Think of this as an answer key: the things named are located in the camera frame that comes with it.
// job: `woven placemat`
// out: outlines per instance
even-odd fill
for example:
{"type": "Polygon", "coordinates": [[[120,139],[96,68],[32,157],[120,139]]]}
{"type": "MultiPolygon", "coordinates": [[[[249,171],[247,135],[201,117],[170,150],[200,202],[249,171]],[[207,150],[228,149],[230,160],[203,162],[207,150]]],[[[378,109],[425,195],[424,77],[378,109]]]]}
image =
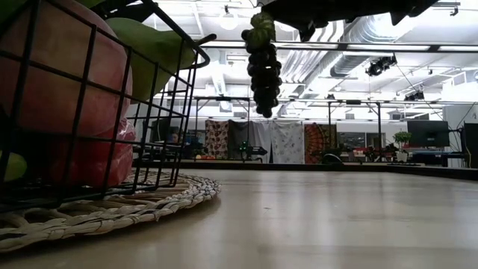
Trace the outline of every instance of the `woven placemat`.
{"type": "MultiPolygon", "coordinates": [[[[154,184],[157,175],[150,171],[147,181],[154,184]]],[[[161,178],[169,181],[170,174],[162,173],[161,178]]],[[[179,209],[211,200],[219,192],[220,185],[215,180],[180,174],[174,188],[114,195],[97,201],[68,202],[56,209],[31,208],[0,214],[4,227],[0,229],[0,253],[40,241],[101,235],[136,223],[158,221],[179,209]]]]}

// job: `black monitor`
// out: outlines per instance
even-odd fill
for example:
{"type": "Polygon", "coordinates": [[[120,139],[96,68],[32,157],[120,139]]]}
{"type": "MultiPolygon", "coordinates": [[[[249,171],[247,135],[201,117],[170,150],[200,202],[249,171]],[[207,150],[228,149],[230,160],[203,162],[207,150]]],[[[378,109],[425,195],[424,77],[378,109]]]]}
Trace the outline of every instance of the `black monitor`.
{"type": "Polygon", "coordinates": [[[407,122],[412,133],[410,146],[450,146],[448,122],[441,120],[410,120],[407,122]]]}

